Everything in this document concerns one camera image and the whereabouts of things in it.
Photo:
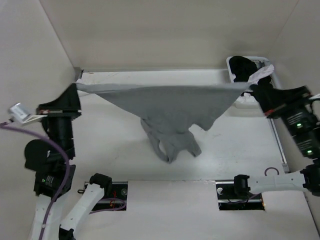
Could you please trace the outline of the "white folded tank top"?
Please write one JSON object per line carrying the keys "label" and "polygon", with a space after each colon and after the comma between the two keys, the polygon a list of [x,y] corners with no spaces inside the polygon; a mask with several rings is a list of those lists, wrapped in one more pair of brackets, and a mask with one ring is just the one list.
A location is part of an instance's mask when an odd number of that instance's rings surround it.
{"label": "white folded tank top", "polygon": [[80,79],[80,78],[78,80],[76,80],[75,83],[77,85],[84,85],[85,84],[84,81],[82,79]]}

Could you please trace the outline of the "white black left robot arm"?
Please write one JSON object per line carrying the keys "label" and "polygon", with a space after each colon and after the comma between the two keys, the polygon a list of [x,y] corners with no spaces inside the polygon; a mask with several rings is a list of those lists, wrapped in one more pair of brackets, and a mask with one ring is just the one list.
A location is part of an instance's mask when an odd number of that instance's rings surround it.
{"label": "white black left robot arm", "polygon": [[95,173],[80,200],[62,218],[62,210],[72,187],[76,166],[72,121],[81,115],[76,84],[72,83],[55,100],[40,104],[46,136],[30,141],[24,149],[25,168],[35,172],[37,196],[30,240],[73,240],[76,231],[99,200],[112,195],[112,178]]}

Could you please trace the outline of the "aluminium table edge rail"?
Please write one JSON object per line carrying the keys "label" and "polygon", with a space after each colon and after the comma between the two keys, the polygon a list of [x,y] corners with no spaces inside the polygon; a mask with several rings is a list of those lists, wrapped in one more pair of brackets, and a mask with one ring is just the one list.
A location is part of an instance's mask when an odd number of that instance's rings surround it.
{"label": "aluminium table edge rail", "polygon": [[47,111],[47,117],[42,122],[43,129],[72,160],[76,155],[72,121],[82,115],[76,83],[72,82],[58,98],[42,107]]}

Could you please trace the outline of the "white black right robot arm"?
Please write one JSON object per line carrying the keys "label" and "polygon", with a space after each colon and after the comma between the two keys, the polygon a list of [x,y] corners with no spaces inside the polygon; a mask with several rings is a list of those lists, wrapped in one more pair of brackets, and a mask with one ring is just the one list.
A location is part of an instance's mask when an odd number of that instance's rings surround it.
{"label": "white black right robot arm", "polygon": [[238,198],[248,194],[275,191],[310,192],[320,195],[320,120],[313,103],[320,99],[306,86],[293,89],[265,88],[252,84],[255,99],[268,119],[281,119],[303,157],[312,164],[288,174],[253,177],[239,174],[234,177],[232,192]]}

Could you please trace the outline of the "white tank top in basket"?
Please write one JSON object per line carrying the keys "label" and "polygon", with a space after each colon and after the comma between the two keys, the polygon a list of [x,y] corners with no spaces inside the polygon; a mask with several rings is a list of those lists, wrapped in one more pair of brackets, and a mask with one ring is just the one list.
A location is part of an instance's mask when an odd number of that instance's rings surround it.
{"label": "white tank top in basket", "polygon": [[[274,72],[274,66],[268,65],[260,68],[258,71],[249,76],[248,82],[252,85],[257,85],[265,89],[272,89],[273,85],[271,83],[271,74]],[[255,98],[255,93],[252,91],[244,92],[237,101],[248,108],[253,108],[254,105],[257,105],[257,100]]]}

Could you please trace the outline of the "white front cover board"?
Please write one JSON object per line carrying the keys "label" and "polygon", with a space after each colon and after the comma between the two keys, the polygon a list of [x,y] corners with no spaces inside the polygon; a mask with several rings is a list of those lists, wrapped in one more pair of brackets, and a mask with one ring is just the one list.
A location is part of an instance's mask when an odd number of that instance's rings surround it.
{"label": "white front cover board", "polygon": [[63,215],[66,197],[42,222],[48,198],[36,203],[31,240],[57,240],[72,230],[78,240],[317,240],[319,234],[304,195],[267,192],[264,210],[220,210],[214,181],[130,181],[125,211],[91,213],[102,197],[91,186]]}

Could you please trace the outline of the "black tank top in basket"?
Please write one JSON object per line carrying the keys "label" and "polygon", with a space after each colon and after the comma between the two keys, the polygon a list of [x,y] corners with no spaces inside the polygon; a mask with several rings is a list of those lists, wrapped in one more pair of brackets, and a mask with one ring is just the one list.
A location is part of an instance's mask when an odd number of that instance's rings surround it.
{"label": "black tank top in basket", "polygon": [[248,83],[250,91],[253,91],[253,88],[258,86],[248,82],[249,76],[257,72],[260,68],[268,66],[262,64],[258,66],[254,61],[243,56],[233,56],[227,62],[231,76],[233,77],[233,82]]}

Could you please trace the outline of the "grey tank top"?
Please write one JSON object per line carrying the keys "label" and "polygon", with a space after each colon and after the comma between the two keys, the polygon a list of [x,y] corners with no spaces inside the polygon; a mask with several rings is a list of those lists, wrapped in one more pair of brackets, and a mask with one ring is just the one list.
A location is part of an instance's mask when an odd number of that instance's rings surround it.
{"label": "grey tank top", "polygon": [[140,118],[155,154],[164,162],[175,161],[181,151],[193,157],[202,153],[192,125],[208,131],[249,88],[249,84],[214,85],[132,85],[83,84],[79,91],[95,94]]}

